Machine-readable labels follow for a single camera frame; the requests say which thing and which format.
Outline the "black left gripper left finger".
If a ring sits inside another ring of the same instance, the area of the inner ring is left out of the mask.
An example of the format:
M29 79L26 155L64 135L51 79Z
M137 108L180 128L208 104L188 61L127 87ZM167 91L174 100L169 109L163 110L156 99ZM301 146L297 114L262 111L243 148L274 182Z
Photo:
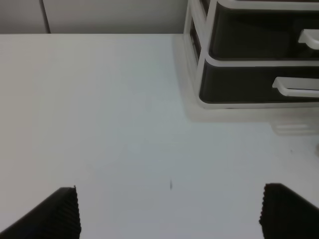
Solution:
M0 233L2 239L78 239L82 231L76 187L61 187Z

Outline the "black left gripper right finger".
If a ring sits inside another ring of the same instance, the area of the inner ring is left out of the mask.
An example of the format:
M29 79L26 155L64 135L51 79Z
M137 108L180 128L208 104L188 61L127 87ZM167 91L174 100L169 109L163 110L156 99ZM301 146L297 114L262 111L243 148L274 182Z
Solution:
M285 185L269 183L259 224L265 239L317 239L319 209Z

